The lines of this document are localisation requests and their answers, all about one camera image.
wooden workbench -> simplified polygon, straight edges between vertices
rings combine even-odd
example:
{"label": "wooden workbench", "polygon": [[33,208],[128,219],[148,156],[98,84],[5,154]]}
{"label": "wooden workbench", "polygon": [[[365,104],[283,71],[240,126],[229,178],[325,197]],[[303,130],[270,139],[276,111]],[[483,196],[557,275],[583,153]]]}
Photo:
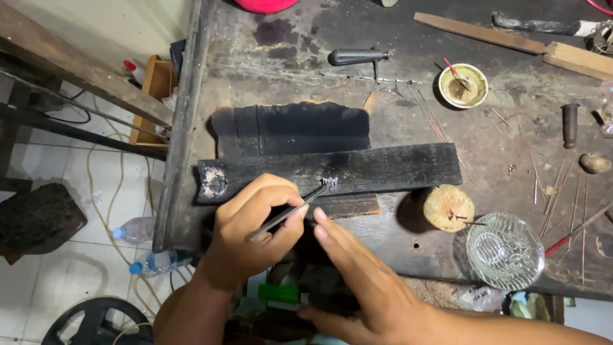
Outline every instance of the wooden workbench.
{"label": "wooden workbench", "polygon": [[[524,20],[606,19],[585,2],[399,1],[385,9],[364,0],[301,0],[280,14],[265,17],[241,11],[226,1],[195,0],[194,10],[159,208],[156,250],[202,250],[206,246],[207,232],[202,229],[202,221],[210,209],[194,206],[198,188],[194,167],[200,159],[215,157],[215,140],[207,130],[207,120],[218,106],[330,100],[363,107],[371,95],[367,110],[372,147],[437,142],[409,88],[423,104],[420,91],[456,143],[475,181],[472,183],[467,172],[462,171],[462,189],[473,199],[476,214],[512,213],[526,220],[537,233],[545,219],[545,202],[540,195],[537,205],[532,201],[534,169],[526,140],[532,146],[544,186],[554,184],[566,155],[578,157],[594,150],[609,156],[613,153],[607,139],[594,139],[598,125],[589,114],[602,105],[599,80],[546,65],[537,56],[438,31],[411,19],[413,12],[425,12],[491,27],[494,10]],[[518,34],[543,42],[582,44],[580,38]],[[398,82],[399,96],[384,92],[394,88],[393,82],[375,85],[361,78],[372,78],[370,64],[332,67],[327,63],[327,55],[335,48],[373,45],[393,50],[392,59],[379,64],[382,78],[420,83]],[[453,63],[470,63],[486,75],[490,91],[482,105],[456,111],[436,99],[433,81],[444,57]],[[569,151],[562,147],[560,106],[572,102],[582,107],[577,149]],[[488,106],[506,117],[511,126],[495,117],[501,129],[498,131],[484,113]],[[573,162],[575,167],[555,209],[563,218],[572,213],[579,176],[576,160]],[[510,175],[509,165],[517,166]],[[587,217],[596,211],[612,183],[613,172],[589,177]],[[378,198],[383,210],[380,215],[341,219],[338,223],[400,274],[456,282],[477,279],[466,258],[466,231],[414,233],[403,226],[406,193],[380,194]],[[579,205],[575,225],[584,216],[582,197]],[[570,216],[564,220],[569,231]],[[613,261],[598,253],[595,240],[598,233],[611,232],[613,225],[604,217],[587,228],[585,285],[581,282],[579,240],[556,265],[564,250],[547,260],[543,275],[532,289],[613,300],[613,273],[609,269]],[[555,228],[543,238],[543,244],[547,248],[563,235],[560,227]],[[305,239],[299,248],[312,251],[313,243]]]}

tweezers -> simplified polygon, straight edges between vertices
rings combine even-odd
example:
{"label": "tweezers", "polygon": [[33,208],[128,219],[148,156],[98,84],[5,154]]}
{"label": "tweezers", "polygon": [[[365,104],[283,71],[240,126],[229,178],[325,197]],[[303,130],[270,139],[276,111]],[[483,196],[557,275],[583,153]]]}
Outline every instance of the tweezers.
{"label": "tweezers", "polygon": [[264,223],[259,229],[257,229],[256,231],[248,234],[245,237],[245,241],[246,242],[254,241],[262,233],[264,233],[266,231],[269,231],[272,227],[274,227],[275,225],[277,225],[277,224],[281,223],[282,221],[284,221],[292,213],[296,212],[297,209],[301,208],[304,205],[308,205],[311,201],[315,200],[315,198],[317,198],[319,195],[322,195],[327,189],[328,189],[328,185],[326,183],[324,183],[323,186],[319,187],[319,189],[317,189],[315,192],[311,193],[308,196],[308,198],[305,199],[305,202],[302,205],[290,207],[289,209],[286,209],[285,211],[281,212],[278,216],[276,216],[273,219],[269,220],[268,222]]}

red tool handle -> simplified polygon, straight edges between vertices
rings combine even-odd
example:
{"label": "red tool handle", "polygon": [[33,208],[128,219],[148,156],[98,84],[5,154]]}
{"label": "red tool handle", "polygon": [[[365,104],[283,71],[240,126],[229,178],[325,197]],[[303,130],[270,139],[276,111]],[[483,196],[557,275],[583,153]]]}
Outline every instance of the red tool handle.
{"label": "red tool handle", "polygon": [[451,66],[449,61],[447,61],[447,58],[443,58],[443,60],[445,60],[445,63],[447,64],[447,66],[449,66],[449,69],[451,69],[451,72],[453,72],[453,74],[458,76],[458,71],[456,71],[455,68],[453,66]]}
{"label": "red tool handle", "polygon": [[553,246],[549,247],[549,249],[547,249],[545,251],[545,258],[547,258],[548,256],[551,255],[551,253],[555,252],[556,250],[558,250],[558,248],[560,248],[564,243],[568,242],[568,239],[571,237],[571,235],[566,235],[564,237],[562,237],[561,240],[559,240],[558,242],[556,242]]}

blue bottle cap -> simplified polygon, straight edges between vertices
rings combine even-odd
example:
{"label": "blue bottle cap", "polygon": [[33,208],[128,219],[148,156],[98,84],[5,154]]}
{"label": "blue bottle cap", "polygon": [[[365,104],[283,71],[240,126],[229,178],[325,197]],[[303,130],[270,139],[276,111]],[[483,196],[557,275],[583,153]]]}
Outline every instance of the blue bottle cap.
{"label": "blue bottle cap", "polygon": [[113,238],[124,238],[128,232],[124,228],[113,229]]}
{"label": "blue bottle cap", "polygon": [[140,262],[135,262],[130,265],[130,273],[139,274],[142,271],[143,271],[143,264],[141,264]]}

glass bowl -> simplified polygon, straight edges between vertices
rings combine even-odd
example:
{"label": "glass bowl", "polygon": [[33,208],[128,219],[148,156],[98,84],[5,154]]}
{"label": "glass bowl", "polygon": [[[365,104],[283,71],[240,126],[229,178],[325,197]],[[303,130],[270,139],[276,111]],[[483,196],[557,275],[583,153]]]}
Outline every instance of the glass bowl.
{"label": "glass bowl", "polygon": [[523,290],[545,267],[545,250],[530,226],[508,213],[490,213],[471,225],[466,239],[468,261],[477,275],[500,290]]}

